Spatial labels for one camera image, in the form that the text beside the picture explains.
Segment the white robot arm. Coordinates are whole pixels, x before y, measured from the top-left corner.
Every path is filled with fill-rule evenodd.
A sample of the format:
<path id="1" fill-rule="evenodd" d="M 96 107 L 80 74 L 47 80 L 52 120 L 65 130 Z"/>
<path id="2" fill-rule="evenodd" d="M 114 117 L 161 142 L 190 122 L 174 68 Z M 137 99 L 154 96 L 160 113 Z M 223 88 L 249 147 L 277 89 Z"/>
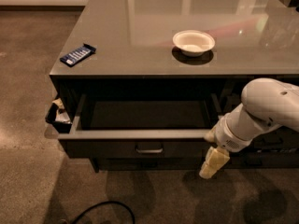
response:
<path id="1" fill-rule="evenodd" d="M 257 136 L 281 126 L 299 131 L 299 87 L 272 78 L 257 78 L 241 92 L 240 104 L 219 119 L 204 139 L 210 147 L 199 175 L 211 178 L 230 160 L 230 152 L 248 147 Z"/>

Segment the white gripper wrist block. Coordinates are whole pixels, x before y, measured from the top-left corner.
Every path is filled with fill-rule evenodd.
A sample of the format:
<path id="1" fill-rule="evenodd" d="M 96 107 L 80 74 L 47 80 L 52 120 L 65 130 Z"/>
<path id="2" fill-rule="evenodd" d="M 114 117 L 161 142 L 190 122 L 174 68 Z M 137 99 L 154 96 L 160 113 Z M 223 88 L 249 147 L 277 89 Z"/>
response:
<path id="1" fill-rule="evenodd" d="M 230 160 L 229 152 L 239 152 L 250 144 L 235 136 L 228 126 L 228 114 L 224 115 L 217 124 L 209 130 L 204 139 L 216 143 L 218 147 L 210 147 L 199 175 L 204 179 L 211 178 Z"/>

